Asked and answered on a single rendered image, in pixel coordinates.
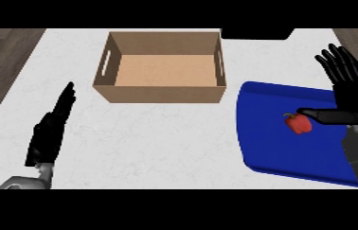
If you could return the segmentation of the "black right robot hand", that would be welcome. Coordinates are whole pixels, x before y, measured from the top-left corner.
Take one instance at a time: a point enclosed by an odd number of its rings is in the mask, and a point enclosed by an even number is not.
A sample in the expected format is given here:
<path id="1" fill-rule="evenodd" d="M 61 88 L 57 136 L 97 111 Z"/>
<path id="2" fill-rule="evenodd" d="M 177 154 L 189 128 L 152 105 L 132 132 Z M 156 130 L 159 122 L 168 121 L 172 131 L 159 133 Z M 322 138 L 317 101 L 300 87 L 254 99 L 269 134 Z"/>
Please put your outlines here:
<path id="1" fill-rule="evenodd" d="M 322 125 L 358 125 L 358 60 L 342 46 L 328 45 L 314 56 L 332 84 L 335 107 L 332 109 L 298 108 Z"/>

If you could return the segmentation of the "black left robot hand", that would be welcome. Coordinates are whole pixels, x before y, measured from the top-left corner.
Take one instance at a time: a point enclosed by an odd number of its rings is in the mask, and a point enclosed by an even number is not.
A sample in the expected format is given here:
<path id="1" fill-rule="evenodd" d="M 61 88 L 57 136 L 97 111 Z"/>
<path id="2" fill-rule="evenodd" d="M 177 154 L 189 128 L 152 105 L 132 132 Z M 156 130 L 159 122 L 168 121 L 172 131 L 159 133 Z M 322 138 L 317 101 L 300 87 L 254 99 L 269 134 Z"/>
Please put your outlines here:
<path id="1" fill-rule="evenodd" d="M 54 108 L 42 116 L 33 127 L 33 135 L 29 141 L 24 166 L 53 164 L 58 155 L 63 141 L 63 126 L 69 117 L 75 101 L 73 83 L 69 82 L 58 95 Z"/>

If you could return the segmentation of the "red bell pepper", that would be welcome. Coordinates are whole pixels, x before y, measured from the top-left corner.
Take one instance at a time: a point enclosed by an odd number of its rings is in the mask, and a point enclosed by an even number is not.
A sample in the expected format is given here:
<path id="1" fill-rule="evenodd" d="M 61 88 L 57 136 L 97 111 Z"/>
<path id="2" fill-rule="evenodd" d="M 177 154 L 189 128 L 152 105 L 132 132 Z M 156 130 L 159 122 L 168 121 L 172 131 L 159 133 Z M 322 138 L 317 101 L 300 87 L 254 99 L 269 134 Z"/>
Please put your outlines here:
<path id="1" fill-rule="evenodd" d="M 283 114 L 285 125 L 295 134 L 308 133 L 311 131 L 311 123 L 306 115 L 298 113 Z"/>

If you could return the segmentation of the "blue tray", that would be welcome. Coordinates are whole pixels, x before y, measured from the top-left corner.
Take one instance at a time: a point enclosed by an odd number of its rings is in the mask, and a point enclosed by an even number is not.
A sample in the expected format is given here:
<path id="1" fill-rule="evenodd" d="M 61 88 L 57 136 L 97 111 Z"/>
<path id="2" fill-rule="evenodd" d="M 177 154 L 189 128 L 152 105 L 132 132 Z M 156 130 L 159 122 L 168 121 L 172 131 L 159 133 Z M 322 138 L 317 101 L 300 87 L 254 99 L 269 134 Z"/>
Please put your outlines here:
<path id="1" fill-rule="evenodd" d="M 295 134 L 285 125 L 285 113 L 300 107 L 332 108 L 332 92 L 248 81 L 236 102 L 236 132 L 246 167 L 263 173 L 356 186 L 344 158 L 345 126 L 311 124 Z"/>

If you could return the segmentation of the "brown cardboard box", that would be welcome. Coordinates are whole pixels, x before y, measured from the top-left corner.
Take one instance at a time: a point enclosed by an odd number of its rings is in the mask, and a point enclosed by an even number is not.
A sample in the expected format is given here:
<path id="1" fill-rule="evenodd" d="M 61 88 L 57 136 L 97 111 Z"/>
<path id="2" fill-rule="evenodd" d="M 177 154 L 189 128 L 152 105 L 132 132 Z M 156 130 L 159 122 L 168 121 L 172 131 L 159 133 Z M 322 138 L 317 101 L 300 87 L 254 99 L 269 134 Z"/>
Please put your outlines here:
<path id="1" fill-rule="evenodd" d="M 110 103 L 217 103 L 226 89 L 215 32 L 110 32 L 92 80 Z"/>

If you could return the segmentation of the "black appliance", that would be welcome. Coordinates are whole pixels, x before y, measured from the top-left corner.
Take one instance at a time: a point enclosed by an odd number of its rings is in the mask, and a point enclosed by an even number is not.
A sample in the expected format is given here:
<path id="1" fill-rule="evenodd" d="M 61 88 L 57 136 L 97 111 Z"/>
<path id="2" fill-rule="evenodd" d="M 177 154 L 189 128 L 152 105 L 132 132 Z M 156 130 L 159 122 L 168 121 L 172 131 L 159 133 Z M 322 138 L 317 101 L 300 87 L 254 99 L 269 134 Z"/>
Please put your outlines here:
<path id="1" fill-rule="evenodd" d="M 223 28 L 220 38 L 233 40 L 286 40 L 292 31 L 291 28 Z"/>

